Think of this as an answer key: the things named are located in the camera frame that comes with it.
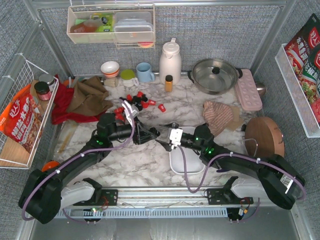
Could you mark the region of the white storage tray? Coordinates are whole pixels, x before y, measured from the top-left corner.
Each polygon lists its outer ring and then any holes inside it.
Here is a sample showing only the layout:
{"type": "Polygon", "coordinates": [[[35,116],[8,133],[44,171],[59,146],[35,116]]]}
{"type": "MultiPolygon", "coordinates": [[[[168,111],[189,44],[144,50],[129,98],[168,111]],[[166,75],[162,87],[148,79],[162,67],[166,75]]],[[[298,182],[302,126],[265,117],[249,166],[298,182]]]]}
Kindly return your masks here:
{"type": "MultiPolygon", "coordinates": [[[[192,149],[182,147],[182,150],[185,154],[186,173],[188,175],[195,175],[203,172],[206,166],[199,159],[199,156],[192,149]]],[[[184,174],[183,155],[178,147],[169,152],[169,161],[170,168],[173,172],[178,175],[184,174]]]]}

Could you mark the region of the striped pink cloth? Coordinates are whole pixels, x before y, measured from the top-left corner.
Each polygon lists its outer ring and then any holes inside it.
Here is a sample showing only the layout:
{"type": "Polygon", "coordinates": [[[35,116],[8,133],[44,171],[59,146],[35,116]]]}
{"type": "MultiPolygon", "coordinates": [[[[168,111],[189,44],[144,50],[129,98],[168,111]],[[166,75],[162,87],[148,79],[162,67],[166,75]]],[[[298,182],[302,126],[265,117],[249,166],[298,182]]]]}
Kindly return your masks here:
{"type": "Polygon", "coordinates": [[[225,129],[235,131],[244,122],[238,107],[220,102],[205,101],[202,115],[214,137],[225,129]]]}

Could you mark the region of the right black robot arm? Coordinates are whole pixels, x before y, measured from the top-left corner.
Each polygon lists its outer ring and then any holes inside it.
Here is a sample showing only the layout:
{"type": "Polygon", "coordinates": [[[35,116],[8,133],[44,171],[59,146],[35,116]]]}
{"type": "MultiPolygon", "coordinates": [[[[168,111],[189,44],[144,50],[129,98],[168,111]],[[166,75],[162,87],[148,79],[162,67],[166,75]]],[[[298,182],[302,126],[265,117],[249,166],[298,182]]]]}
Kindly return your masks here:
{"type": "Polygon", "coordinates": [[[206,123],[197,126],[193,134],[185,133],[175,123],[167,127],[170,129],[169,142],[158,141],[166,151],[191,149],[199,152],[199,159],[207,168],[235,171],[255,178],[262,184],[269,200],[282,209],[290,210],[296,201],[306,199],[306,181],[281,155],[250,157],[233,152],[215,143],[206,123]]]}

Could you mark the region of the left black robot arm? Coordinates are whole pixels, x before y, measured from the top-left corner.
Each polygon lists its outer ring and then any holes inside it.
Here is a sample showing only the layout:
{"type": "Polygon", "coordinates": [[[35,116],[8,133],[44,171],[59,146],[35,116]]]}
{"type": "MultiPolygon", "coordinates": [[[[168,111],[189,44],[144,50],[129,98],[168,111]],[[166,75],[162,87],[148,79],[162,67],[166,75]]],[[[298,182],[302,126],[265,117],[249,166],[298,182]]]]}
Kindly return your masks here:
{"type": "Polygon", "coordinates": [[[42,224],[49,223],[57,213],[71,205],[105,205],[102,185],[91,178],[70,185],[76,176],[87,168],[101,162],[115,149],[114,141],[133,142],[142,145],[155,140],[160,132],[147,127],[134,118],[134,126],[117,125],[113,113],[104,113],[90,140],[74,156],[59,165],[41,171],[32,171],[27,179],[18,206],[42,224]]]}

